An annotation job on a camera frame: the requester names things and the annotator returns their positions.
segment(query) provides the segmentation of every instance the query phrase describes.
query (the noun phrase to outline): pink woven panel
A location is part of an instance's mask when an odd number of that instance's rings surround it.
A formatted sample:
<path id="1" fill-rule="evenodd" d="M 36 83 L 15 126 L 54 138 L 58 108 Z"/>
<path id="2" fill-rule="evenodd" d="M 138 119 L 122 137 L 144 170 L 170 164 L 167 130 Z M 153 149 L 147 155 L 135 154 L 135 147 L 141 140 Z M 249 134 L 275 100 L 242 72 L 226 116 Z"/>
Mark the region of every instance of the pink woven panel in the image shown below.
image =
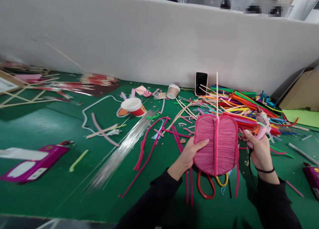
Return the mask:
<path id="1" fill-rule="evenodd" d="M 238 151 L 237 123 L 229 116 L 219 117 L 218 146 L 215 151 L 216 123 L 214 115 L 201 115 L 196 121 L 194 136 L 195 144 L 209 139 L 209 143 L 195 154 L 194 163 L 201 171 L 212 176 L 223 175 L 233 169 L 237 162 Z"/>

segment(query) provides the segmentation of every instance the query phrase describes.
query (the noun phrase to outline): white paper cup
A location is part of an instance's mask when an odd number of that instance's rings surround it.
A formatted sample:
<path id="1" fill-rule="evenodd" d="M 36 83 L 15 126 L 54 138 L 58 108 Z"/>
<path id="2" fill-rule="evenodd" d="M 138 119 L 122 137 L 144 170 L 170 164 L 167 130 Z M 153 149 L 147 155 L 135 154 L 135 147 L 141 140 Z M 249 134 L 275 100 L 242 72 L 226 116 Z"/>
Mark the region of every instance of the white paper cup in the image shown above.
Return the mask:
<path id="1" fill-rule="evenodd" d="M 142 117 L 146 114 L 146 109 L 139 98 L 129 98 L 122 102 L 121 108 L 127 110 L 136 117 Z"/>
<path id="2" fill-rule="evenodd" d="M 174 100 L 178 96 L 179 92 L 180 92 L 180 88 L 177 85 L 172 84 L 172 85 L 169 85 L 166 95 L 168 98 Z"/>

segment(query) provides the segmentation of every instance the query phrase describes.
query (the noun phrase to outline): black sleeve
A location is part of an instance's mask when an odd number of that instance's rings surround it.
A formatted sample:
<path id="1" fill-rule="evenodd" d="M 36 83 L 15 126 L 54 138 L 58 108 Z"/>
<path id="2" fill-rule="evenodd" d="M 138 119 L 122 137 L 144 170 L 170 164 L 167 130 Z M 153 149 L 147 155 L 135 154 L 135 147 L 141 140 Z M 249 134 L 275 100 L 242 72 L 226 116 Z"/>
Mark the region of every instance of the black sleeve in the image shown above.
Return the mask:
<path id="1" fill-rule="evenodd" d="M 154 229 L 165 212 L 170 198 L 175 195 L 181 183 L 182 178 L 176 181 L 168 174 L 166 169 L 161 176 L 150 183 L 150 188 L 126 212 L 115 228 Z"/>
<path id="2" fill-rule="evenodd" d="M 285 181 L 279 178 L 280 184 L 269 184 L 259 178 L 257 209 L 265 229 L 302 228 L 291 208 Z"/>

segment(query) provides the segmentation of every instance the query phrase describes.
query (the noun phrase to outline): green paper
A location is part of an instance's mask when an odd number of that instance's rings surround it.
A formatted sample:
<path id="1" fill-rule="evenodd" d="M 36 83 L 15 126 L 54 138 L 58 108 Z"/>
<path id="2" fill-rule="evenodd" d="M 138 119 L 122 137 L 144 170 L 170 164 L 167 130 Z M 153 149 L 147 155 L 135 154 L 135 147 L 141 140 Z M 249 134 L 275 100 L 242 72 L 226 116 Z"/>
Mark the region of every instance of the green paper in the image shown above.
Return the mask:
<path id="1" fill-rule="evenodd" d="M 319 128 L 319 112 L 307 110 L 282 110 L 290 122 L 295 122 L 297 118 L 298 124 L 308 125 Z"/>

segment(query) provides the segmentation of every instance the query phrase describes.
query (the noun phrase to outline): smartphone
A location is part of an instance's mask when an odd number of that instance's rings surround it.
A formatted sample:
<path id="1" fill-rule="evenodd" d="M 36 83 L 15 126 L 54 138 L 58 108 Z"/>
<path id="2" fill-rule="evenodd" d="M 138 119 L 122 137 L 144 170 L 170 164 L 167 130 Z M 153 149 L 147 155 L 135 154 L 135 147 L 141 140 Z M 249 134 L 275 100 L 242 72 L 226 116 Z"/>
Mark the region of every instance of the smartphone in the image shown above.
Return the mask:
<path id="1" fill-rule="evenodd" d="M 203 90 L 207 91 L 207 89 L 203 87 L 203 86 L 207 87 L 207 83 L 208 83 L 208 74 L 203 72 L 196 72 L 196 76 L 195 76 L 195 95 L 196 96 L 207 94 L 205 91 L 203 91 Z"/>

